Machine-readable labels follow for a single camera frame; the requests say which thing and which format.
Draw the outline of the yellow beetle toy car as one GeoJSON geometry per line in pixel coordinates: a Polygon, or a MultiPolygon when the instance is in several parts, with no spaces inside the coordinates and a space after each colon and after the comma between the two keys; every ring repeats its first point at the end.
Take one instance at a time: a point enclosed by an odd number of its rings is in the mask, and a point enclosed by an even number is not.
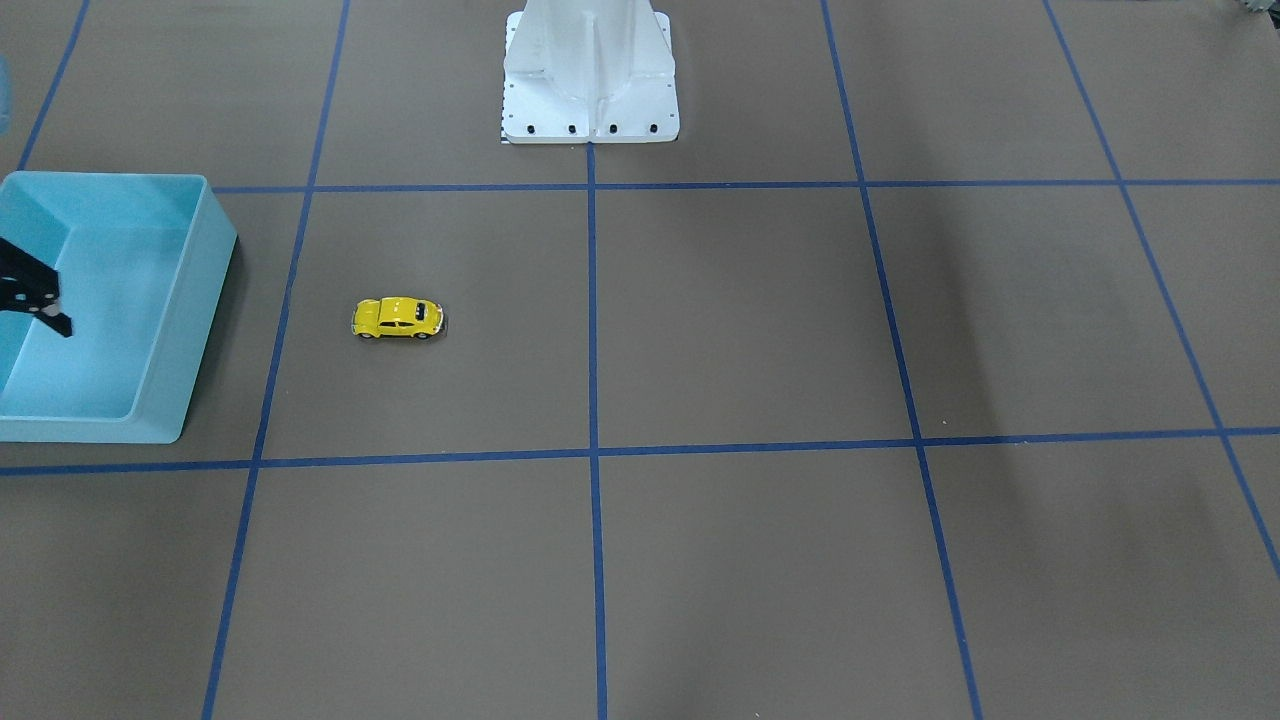
{"type": "Polygon", "coordinates": [[[430,340],[445,331],[444,307],[429,299],[364,299],[355,306],[351,332],[362,340],[430,340]]]}

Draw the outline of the light blue plastic bin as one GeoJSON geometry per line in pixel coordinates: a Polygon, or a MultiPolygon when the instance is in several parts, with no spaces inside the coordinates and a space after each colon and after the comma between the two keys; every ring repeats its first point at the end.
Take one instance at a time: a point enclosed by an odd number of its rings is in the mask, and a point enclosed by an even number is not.
{"type": "Polygon", "coordinates": [[[59,275],[72,336],[3,314],[6,442],[169,445],[237,232],[195,174],[18,170],[3,237],[59,275]]]}

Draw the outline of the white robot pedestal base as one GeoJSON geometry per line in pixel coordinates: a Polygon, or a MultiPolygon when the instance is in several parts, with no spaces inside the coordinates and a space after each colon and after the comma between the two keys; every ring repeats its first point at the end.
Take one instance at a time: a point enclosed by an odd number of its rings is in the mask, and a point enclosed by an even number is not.
{"type": "Polygon", "coordinates": [[[500,138],[667,143],[681,118],[672,26],[649,1],[527,1],[506,18],[500,138]]]}

